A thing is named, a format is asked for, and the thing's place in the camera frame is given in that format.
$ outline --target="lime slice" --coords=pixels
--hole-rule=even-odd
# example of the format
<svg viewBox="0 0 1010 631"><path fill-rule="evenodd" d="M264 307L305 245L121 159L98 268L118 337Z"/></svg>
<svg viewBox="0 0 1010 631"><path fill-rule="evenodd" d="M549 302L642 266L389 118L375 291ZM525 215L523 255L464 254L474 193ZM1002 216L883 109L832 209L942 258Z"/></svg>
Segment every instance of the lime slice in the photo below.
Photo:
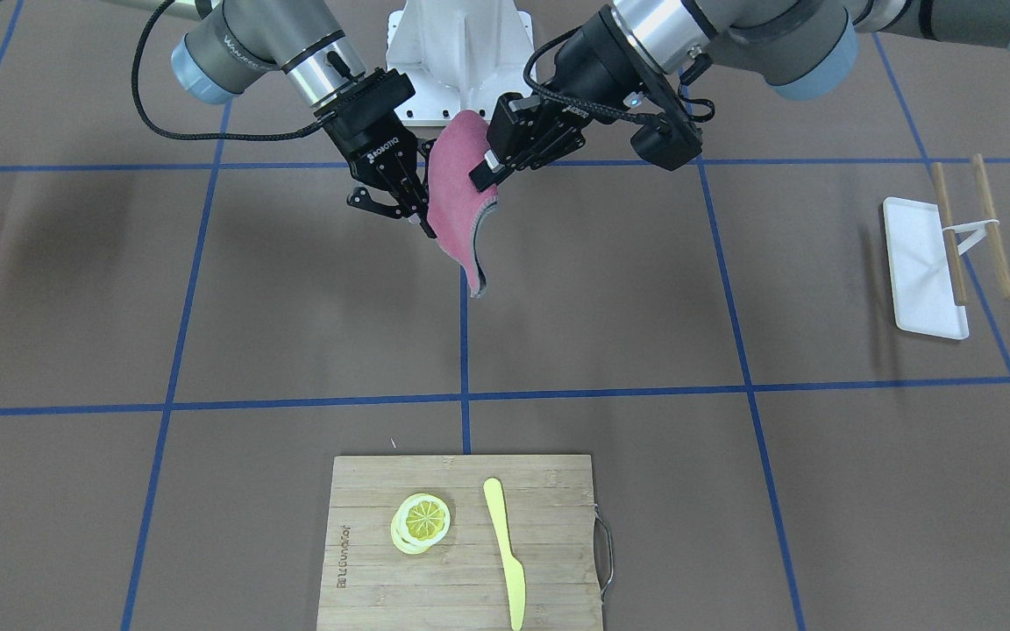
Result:
<svg viewBox="0 0 1010 631"><path fill-rule="evenodd" d="M392 520L392 542L406 554L420 554L449 530L449 508L428 493L404 500Z"/></svg>

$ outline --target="wooden stick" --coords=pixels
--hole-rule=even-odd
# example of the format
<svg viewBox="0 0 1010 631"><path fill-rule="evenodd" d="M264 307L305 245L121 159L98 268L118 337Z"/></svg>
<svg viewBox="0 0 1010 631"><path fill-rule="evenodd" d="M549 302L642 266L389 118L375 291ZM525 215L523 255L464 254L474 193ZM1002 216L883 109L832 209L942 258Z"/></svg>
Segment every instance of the wooden stick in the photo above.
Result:
<svg viewBox="0 0 1010 631"><path fill-rule="evenodd" d="M981 197L981 207L985 209L985 218L997 219L995 204L993 203L993 189L989 188L989 175L985 169L985 156L982 154L974 155L972 163L974 164L974 171L977 173L977 192ZM1010 269L1007 267L1007 255L1003 251L1000 225L998 223L989 223L985 227L985 231L989 236L989 243L993 246L993 259L995 259L1000 291L1007 300L1010 300Z"/></svg>
<svg viewBox="0 0 1010 631"><path fill-rule="evenodd" d="M945 239L945 260L949 265L949 283L953 285L953 302L957 307L969 304L969 290L966 289L966 271L961 267L961 255L957 254L957 235L952 230L943 230L953 226L953 212L949 211L949 191L945 188L945 173L941 171L941 163L931 165L933 172L933 192L937 193L937 209L941 213L941 238Z"/></svg>

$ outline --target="yellow knife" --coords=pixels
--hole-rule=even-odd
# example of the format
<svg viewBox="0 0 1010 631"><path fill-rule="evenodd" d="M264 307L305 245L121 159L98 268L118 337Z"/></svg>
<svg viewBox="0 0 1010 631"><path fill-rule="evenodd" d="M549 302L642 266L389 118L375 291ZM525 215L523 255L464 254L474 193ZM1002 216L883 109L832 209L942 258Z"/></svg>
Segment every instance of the yellow knife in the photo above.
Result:
<svg viewBox="0 0 1010 631"><path fill-rule="evenodd" d="M508 591L508 618L513 631L521 631L524 624L524 567L513 556L513 548L508 542L508 518L505 516L505 492L502 481L490 477L482 485L489 507L489 519L494 523L497 547L502 552L502 567L505 567L505 590Z"/></svg>

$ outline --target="cutting board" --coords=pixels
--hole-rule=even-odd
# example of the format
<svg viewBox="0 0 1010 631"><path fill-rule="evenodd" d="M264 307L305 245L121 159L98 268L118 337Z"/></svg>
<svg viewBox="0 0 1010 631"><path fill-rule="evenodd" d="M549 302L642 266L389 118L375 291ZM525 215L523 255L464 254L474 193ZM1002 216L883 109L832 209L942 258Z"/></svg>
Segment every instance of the cutting board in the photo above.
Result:
<svg viewBox="0 0 1010 631"><path fill-rule="evenodd" d="M590 455L340 455L333 460L317 631L509 631L508 596L482 484L502 481L528 585L525 630L602 629ZM423 554L392 544L413 493L448 504Z"/></svg>

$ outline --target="pink cloth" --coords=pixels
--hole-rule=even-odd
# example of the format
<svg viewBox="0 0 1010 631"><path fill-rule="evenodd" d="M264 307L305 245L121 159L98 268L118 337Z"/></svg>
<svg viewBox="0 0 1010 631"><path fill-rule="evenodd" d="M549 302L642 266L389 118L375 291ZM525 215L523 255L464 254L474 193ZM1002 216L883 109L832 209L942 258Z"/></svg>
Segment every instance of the pink cloth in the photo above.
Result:
<svg viewBox="0 0 1010 631"><path fill-rule="evenodd" d="M497 187L478 192L470 171L489 150L489 125L476 112L458 112L435 140L428 162L428 223L438 236L438 247L466 269L470 295L486 291L486 276L478 264L478 226L497 208Z"/></svg>

